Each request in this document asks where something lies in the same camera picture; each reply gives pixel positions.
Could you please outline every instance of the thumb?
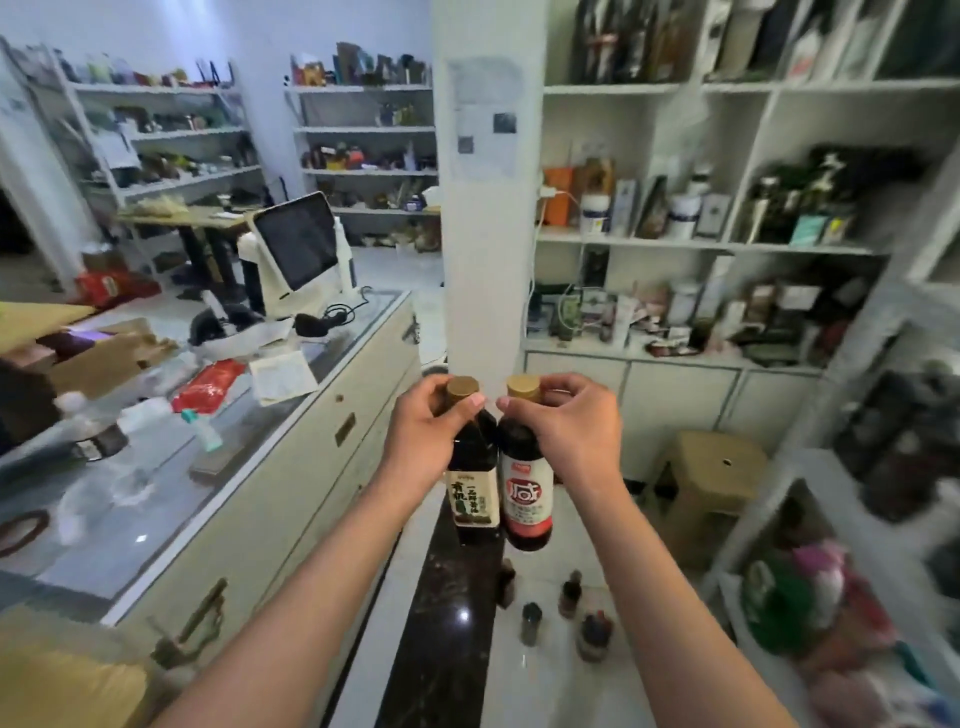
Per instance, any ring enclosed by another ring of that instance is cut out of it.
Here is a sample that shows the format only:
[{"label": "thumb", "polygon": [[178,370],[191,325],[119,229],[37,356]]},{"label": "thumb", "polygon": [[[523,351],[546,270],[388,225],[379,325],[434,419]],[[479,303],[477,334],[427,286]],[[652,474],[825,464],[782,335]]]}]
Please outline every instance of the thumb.
[{"label": "thumb", "polygon": [[487,398],[484,397],[483,394],[474,392],[465,400],[460,400],[450,407],[449,410],[437,418],[437,422],[441,424],[444,431],[446,431],[451,438],[455,437],[456,434],[463,429],[464,425],[476,417],[477,413],[483,409],[485,401],[487,401]]},{"label": "thumb", "polygon": [[544,407],[542,404],[518,397],[501,397],[496,401],[496,408],[503,412],[505,417],[512,417],[522,425],[530,427],[534,432],[538,431],[543,418],[552,409],[552,407]]}]

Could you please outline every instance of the drawer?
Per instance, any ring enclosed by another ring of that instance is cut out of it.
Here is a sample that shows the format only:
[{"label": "drawer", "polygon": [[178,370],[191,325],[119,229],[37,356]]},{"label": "drawer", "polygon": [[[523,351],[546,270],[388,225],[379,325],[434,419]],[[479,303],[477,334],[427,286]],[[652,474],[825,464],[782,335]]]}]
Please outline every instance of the drawer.
[{"label": "drawer", "polygon": [[204,665],[243,626],[300,534],[328,497],[383,403],[416,357],[402,335],[405,302],[277,443],[220,511],[133,606],[120,626],[152,645],[152,619],[177,634],[204,596],[227,580],[220,637]]},{"label": "drawer", "polygon": [[270,588],[263,595],[260,601],[261,606],[279,590],[286,578],[294,572],[320,539],[343,517],[350,504],[353,503],[353,499],[370,482],[373,472],[380,462],[380,456],[383,454],[383,443],[387,436],[387,428],[390,426],[390,416],[394,411],[394,402],[419,378],[420,363],[415,362],[407,370],[399,385],[384,404],[367,436],[364,437],[360,447],[350,458],[340,478],[324,500],[324,504],[306,526],[297,545],[277,572]]}]

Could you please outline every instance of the bottle cap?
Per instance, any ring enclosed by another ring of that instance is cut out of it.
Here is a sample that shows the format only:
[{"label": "bottle cap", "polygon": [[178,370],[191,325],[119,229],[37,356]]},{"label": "bottle cap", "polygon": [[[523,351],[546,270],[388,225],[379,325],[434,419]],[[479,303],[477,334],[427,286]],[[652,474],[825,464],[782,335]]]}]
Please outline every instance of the bottle cap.
[{"label": "bottle cap", "polygon": [[519,400],[540,403],[540,378],[536,375],[508,376],[507,394]]},{"label": "bottle cap", "polygon": [[446,383],[446,405],[452,407],[458,401],[465,400],[479,391],[480,382],[472,376],[455,376]]}]

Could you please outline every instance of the cabinet door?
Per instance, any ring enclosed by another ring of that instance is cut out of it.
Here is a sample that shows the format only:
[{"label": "cabinet door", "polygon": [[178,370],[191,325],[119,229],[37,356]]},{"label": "cabinet door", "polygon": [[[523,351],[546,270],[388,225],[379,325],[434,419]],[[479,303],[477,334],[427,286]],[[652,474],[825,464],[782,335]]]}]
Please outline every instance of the cabinet door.
[{"label": "cabinet door", "polygon": [[749,372],[724,414],[720,429],[749,437],[772,455],[793,424],[804,400],[817,385],[816,376]]},{"label": "cabinet door", "polygon": [[620,385],[627,372],[627,362],[616,359],[598,359],[594,356],[569,356],[554,353],[528,353],[527,374],[552,375],[557,372],[577,372],[620,394]]},{"label": "cabinet door", "polygon": [[620,405],[623,476],[646,480],[677,430],[712,430],[737,375],[733,369],[633,362]]}]

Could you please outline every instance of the brown bottle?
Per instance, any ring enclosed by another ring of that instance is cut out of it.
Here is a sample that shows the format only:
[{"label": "brown bottle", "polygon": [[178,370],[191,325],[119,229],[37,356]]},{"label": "brown bottle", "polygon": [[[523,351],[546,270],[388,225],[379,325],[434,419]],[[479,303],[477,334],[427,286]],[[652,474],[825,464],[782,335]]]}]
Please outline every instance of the brown bottle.
[{"label": "brown bottle", "polygon": [[[472,376],[455,376],[446,384],[446,406],[480,391]],[[486,409],[464,425],[453,441],[444,473],[460,543],[496,541],[500,534],[500,498],[496,484],[496,419]]]},{"label": "brown bottle", "polygon": [[[507,377],[507,393],[540,402],[540,378]],[[553,469],[540,452],[537,436],[509,417],[497,425],[500,446],[500,496],[507,539],[521,551],[537,551],[553,533]]]}]

